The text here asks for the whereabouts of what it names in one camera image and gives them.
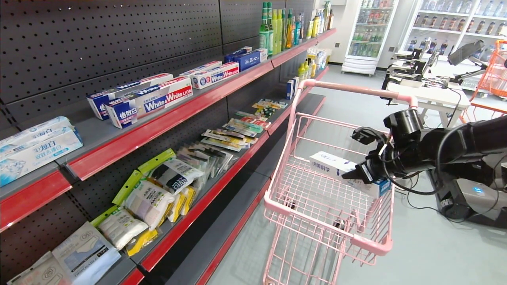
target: toothpaste box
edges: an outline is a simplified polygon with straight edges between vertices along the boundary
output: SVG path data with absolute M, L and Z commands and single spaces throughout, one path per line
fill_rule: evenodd
M 148 88 L 150 86 L 157 85 L 162 82 L 166 82 L 168 80 L 172 79 L 172 74 L 169 73 L 161 73 L 155 76 L 150 76 L 138 81 L 134 81 L 131 83 L 127 83 L 124 85 L 117 86 L 115 88 L 111 88 L 108 90 L 104 90 L 102 92 L 87 95 L 86 98 L 88 99 L 88 103 L 90 103 L 90 106 L 92 107 L 92 110 L 94 114 L 97 116 L 97 118 L 101 120 L 106 120 L 109 118 L 107 115 L 107 111 L 105 110 L 104 104 L 107 102 L 119 98 L 121 96 L 124 96 L 128 93 L 132 93 L 135 91 L 142 90 L 144 88 Z
M 261 62 L 268 60 L 268 49 L 260 48 L 256 49 L 261 55 Z
M 63 126 L 0 155 L 0 187 L 83 146 L 72 126 Z
M 180 74 L 179 76 L 190 77 L 192 74 L 195 74 L 197 72 L 203 72 L 206 70 L 210 70 L 212 68 L 219 67 L 220 65 L 222 65 L 222 62 L 215 60 L 215 61 L 212 61 L 212 62 L 207 63 L 205 65 L 201 65 L 199 67 L 196 67 L 196 68 L 189 70 L 187 72 L 184 72 L 184 73 Z
M 205 72 L 193 74 L 191 76 L 192 86 L 196 89 L 203 89 L 238 73 L 239 64 L 237 62 L 228 62 Z
M 234 57 L 241 55 L 241 54 L 245 54 L 247 52 L 251 52 L 251 51 L 252 51 L 252 47 L 243 47 L 233 53 L 226 55 L 225 56 L 225 63 L 234 61 Z
M 0 155 L 4 156 L 16 151 L 16 148 L 37 140 L 40 137 L 61 129 L 64 126 L 70 126 L 70 121 L 64 116 L 58 116 L 42 124 L 33 126 L 29 129 L 21 131 L 13 136 L 0 140 Z
M 168 108 L 192 95 L 190 78 L 179 76 L 111 100 L 105 105 L 105 108 L 113 125 L 123 129 L 149 113 Z
M 364 192 L 373 198 L 382 197 L 391 188 L 391 181 L 389 180 L 379 180 L 371 184 L 365 184 L 362 180 L 342 178 L 344 173 L 354 170 L 356 164 L 326 152 L 321 151 L 310 156 L 310 162 L 313 170 L 337 179 L 341 183 Z

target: plastic bottle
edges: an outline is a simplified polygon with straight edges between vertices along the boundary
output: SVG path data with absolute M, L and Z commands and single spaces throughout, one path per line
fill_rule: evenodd
M 498 6 L 495 9 L 495 12 L 493 13 L 493 17 L 500 16 L 500 13 L 502 12 L 502 10 L 503 10 L 503 1 L 500 1 L 500 4 L 498 4 Z
M 493 1 L 490 1 L 486 8 L 484 9 L 484 12 L 482 13 L 483 16 L 488 16 L 489 12 L 491 12 L 491 9 L 493 8 Z

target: refrigerator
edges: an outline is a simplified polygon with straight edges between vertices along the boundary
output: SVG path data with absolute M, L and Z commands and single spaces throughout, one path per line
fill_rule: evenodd
M 398 0 L 358 1 L 353 33 L 342 72 L 373 75 L 396 12 Z

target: shopping cart basket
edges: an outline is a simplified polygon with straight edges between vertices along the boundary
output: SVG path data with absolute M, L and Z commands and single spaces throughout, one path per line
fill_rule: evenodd
M 350 138 L 357 126 L 296 113 L 305 86 L 394 98 L 417 108 L 414 96 L 396 92 L 315 80 L 300 84 L 291 106 L 285 147 L 264 195 L 264 215 L 277 227 L 264 274 L 268 285 L 335 284 L 345 256 L 361 265 L 374 265 L 376 256 L 392 247 L 394 188 L 373 199 L 312 170 L 308 158 L 318 151 L 359 163 L 374 146 Z

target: floor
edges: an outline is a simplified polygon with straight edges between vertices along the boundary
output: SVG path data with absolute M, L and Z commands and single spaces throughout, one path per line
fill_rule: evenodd
M 331 66 L 323 81 L 379 88 L 382 74 L 366 77 L 341 74 L 339 66 Z M 327 96 L 319 116 L 351 124 L 385 129 L 382 120 L 390 113 L 404 108 L 403 105 L 386 106 L 379 98 L 315 88 L 312 93 Z M 482 102 L 506 108 L 507 103 L 496 98 Z M 436 127 L 439 117 L 428 111 L 426 125 Z M 479 119 L 491 115 L 481 114 Z M 333 137 L 333 129 L 313 124 L 309 135 L 327 134 Z M 421 175 L 415 187 L 419 191 L 430 191 L 426 175 Z M 505 284 L 507 280 L 507 233 L 471 223 L 452 224 L 431 209 L 417 210 L 407 204 L 406 195 L 395 194 L 393 217 L 393 248 L 383 257 L 378 257 L 375 266 L 362 266 L 345 258 L 341 264 L 337 284 Z M 433 196 L 410 195 L 417 207 L 436 207 Z M 275 233 L 275 226 L 264 217 L 264 206 L 260 204 L 244 226 L 232 247 L 220 263 L 209 284 L 253 285 L 262 284 L 267 256 Z M 309 247 L 297 248 L 295 262 L 306 260 Z M 332 260 L 334 257 L 323 257 Z M 324 284 L 303 282 L 291 278 L 293 284 Z

